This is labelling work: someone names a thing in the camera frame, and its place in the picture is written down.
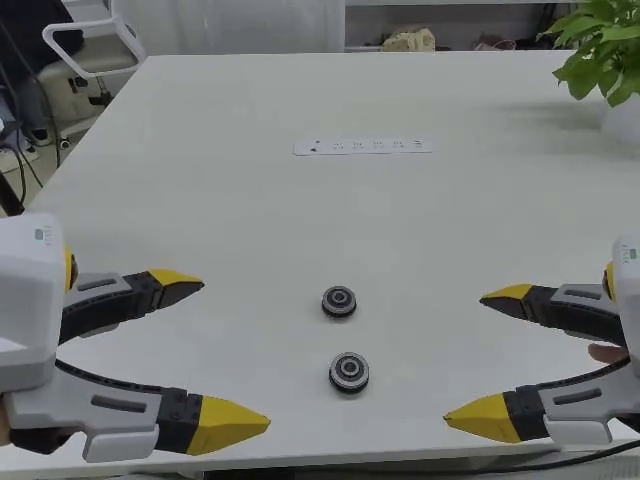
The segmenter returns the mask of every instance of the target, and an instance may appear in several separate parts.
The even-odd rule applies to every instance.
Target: yellow fingertip
[[[505,443],[519,443],[504,396],[501,393],[479,398],[444,416],[452,428]]]
[[[198,277],[184,275],[173,270],[154,269],[149,270],[149,273],[164,287],[181,282],[202,283],[202,280]]]
[[[506,287],[501,290],[488,293],[482,298],[485,299],[485,298],[506,297],[506,298],[514,298],[516,300],[522,300],[525,297],[525,295],[529,293],[529,290],[531,290],[532,287],[533,285],[531,285],[530,283],[521,283],[519,285],[511,285],[510,287]]]
[[[73,283],[78,276],[78,267],[76,266],[76,260],[73,257],[71,249],[65,245],[64,247],[64,261],[65,261],[65,274],[66,279],[64,283],[64,289],[66,292],[71,290]]]
[[[606,269],[606,280],[607,280],[607,288],[609,289],[609,295],[611,296],[611,301],[616,301],[616,289],[613,284],[613,262],[609,262],[607,264]]]
[[[198,428],[188,455],[215,452],[264,433],[271,420],[221,398],[203,397]]]

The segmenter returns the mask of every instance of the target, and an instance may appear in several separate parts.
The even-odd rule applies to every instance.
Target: white chair
[[[68,137],[88,130],[96,121],[102,109],[111,100],[104,83],[104,77],[135,72],[147,58],[144,47],[138,41],[132,28],[125,23],[116,6],[116,0],[106,0],[105,6],[110,18],[104,20],[55,23],[42,32],[44,41],[60,56],[61,61],[47,66],[38,78],[48,92],[54,117],[59,123],[66,123],[59,132],[60,147],[69,146]],[[91,29],[113,33],[95,36],[85,35],[85,44],[78,53],[70,56],[55,41],[56,32],[66,30]],[[99,96],[91,96],[90,90],[99,88]]]

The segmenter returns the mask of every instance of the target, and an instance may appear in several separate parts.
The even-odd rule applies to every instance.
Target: metal bearing ring
[[[347,287],[331,287],[322,296],[322,309],[335,318],[348,317],[356,310],[356,296]]]
[[[357,353],[341,353],[331,362],[329,381],[342,393],[359,393],[369,383],[369,365]]]

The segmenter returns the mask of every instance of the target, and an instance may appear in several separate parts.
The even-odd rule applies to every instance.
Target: white power strip
[[[293,149],[298,156],[430,152],[430,142],[419,138],[314,139],[296,142]]]

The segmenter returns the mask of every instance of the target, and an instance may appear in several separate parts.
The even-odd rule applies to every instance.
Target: white table
[[[599,133],[600,99],[557,87],[565,56],[150,58],[32,210],[57,215],[82,271],[174,268],[207,287],[59,353],[237,401],[272,426],[202,458],[87,466],[80,437],[50,457],[5,448],[3,478],[548,448],[467,435],[442,415],[596,368],[586,342],[478,304],[511,283],[599,282],[614,237],[636,227],[638,158]],[[437,151],[292,155],[315,136],[394,135]],[[319,304],[335,284],[359,303],[342,324]],[[371,366],[356,400],[327,380],[344,351]]]

